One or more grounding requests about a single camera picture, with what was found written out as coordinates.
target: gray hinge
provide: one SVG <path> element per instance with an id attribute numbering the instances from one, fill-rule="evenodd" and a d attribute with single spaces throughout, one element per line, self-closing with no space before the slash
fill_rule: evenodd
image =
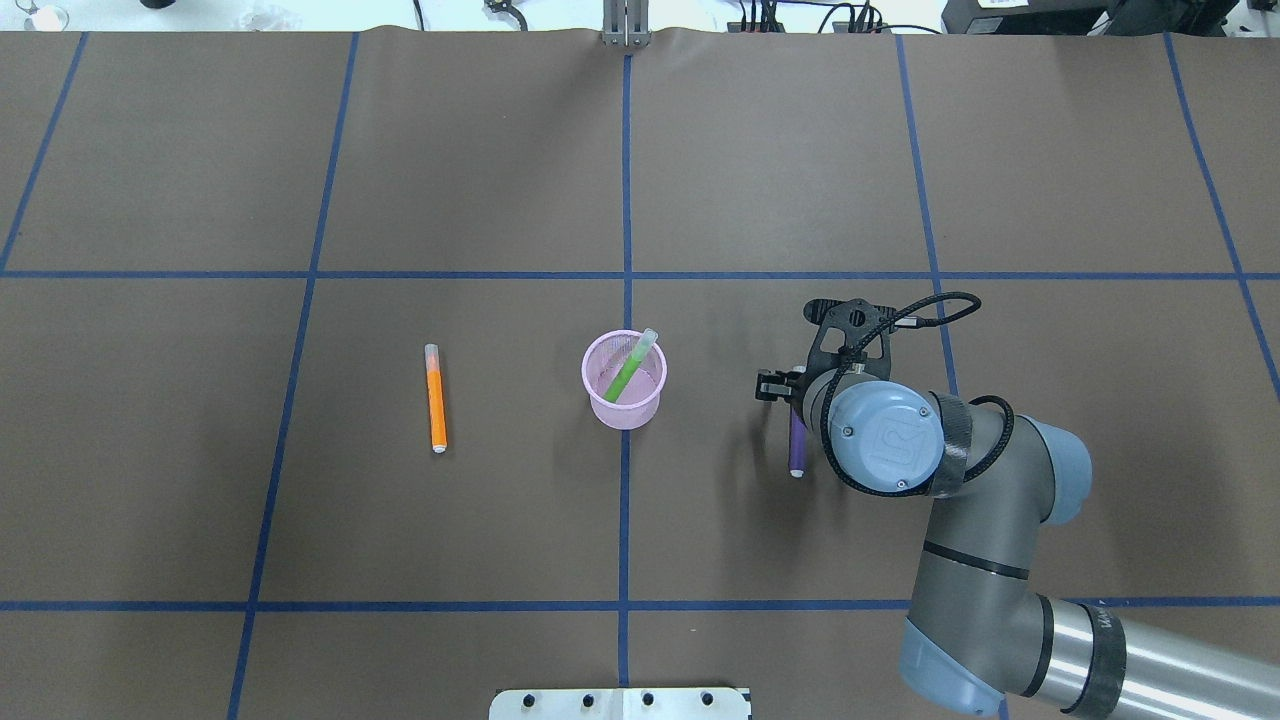
<path id="1" fill-rule="evenodd" d="M 604 0 L 600 40 L 618 47 L 649 45 L 649 0 Z"/>

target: white label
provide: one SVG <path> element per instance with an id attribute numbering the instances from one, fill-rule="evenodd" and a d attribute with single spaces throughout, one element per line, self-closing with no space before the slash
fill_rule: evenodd
<path id="1" fill-rule="evenodd" d="M 1000 23 L 1005 18 L 974 18 L 969 23 L 969 29 L 964 31 L 965 35 L 988 35 L 1000 29 Z"/>

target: plastic bag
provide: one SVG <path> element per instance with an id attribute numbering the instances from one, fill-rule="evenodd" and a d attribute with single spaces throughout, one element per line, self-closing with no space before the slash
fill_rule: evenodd
<path id="1" fill-rule="evenodd" d="M 262 0 L 256 0 L 253 6 L 236 20 L 236 29 L 298 29 L 300 27 L 302 15 Z"/>

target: white bracket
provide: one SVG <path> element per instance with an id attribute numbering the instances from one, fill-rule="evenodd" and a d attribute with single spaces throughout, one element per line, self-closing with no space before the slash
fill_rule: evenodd
<path id="1" fill-rule="evenodd" d="M 649 32 L 649 0 L 604 0 L 604 29 L 600 40 L 617 47 L 644 47 Z"/>
<path id="2" fill-rule="evenodd" d="M 503 691 L 489 720 L 751 720 L 745 688 Z"/>

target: green marker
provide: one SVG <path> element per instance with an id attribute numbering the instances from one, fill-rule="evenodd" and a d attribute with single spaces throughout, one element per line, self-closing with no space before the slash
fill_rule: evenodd
<path id="1" fill-rule="evenodd" d="M 635 348 L 631 350 L 631 355 L 627 356 L 627 361 L 622 364 L 622 369 L 618 370 L 618 377 L 613 378 L 613 383 L 609 384 L 609 389 L 604 391 L 605 402 L 617 402 L 622 397 L 622 391 L 627 388 L 627 383 L 631 382 L 631 375 L 636 374 L 640 369 L 640 363 L 644 360 L 645 355 L 649 355 L 649 348 L 653 343 L 658 342 L 658 333 L 653 328 L 645 328 L 640 340 L 636 342 Z"/>

